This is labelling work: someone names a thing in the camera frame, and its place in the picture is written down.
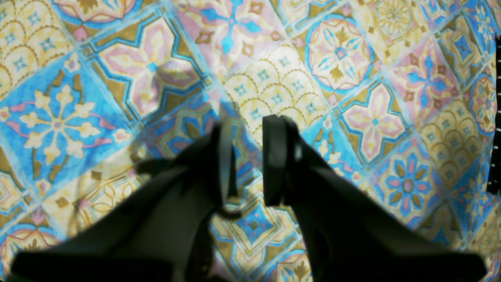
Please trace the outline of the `left gripper white right finger image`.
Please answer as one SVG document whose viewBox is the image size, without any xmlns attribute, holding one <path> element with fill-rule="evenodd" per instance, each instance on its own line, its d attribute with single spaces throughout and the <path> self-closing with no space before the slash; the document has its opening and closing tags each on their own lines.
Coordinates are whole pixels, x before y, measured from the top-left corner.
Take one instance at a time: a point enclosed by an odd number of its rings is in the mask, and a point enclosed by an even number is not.
<svg viewBox="0 0 501 282">
<path fill-rule="evenodd" d="M 290 207 L 315 282 L 478 282 L 474 253 L 442 248 L 337 175 L 286 116 L 263 118 L 266 206 Z"/>
</svg>

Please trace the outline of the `left gripper white left finger image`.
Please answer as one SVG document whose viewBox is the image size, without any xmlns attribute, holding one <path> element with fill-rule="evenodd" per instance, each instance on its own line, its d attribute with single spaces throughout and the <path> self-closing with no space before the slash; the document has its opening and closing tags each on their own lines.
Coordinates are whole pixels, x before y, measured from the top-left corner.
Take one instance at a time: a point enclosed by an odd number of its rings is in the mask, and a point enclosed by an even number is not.
<svg viewBox="0 0 501 282">
<path fill-rule="evenodd" d="M 95 224 L 51 248 L 20 252 L 10 281 L 184 282 L 197 232 L 236 194 L 231 121 L 137 172 L 150 180 Z"/>
</svg>

